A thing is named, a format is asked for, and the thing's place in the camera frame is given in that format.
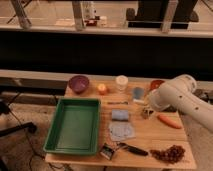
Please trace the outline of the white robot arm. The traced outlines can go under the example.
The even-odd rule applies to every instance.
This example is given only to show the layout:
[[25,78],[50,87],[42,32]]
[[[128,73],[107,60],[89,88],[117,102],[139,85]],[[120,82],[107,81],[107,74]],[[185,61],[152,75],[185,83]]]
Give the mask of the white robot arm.
[[173,106],[213,132],[213,105],[196,97],[196,89],[197,82],[192,76],[179,75],[152,90],[147,97],[148,104],[155,111]]

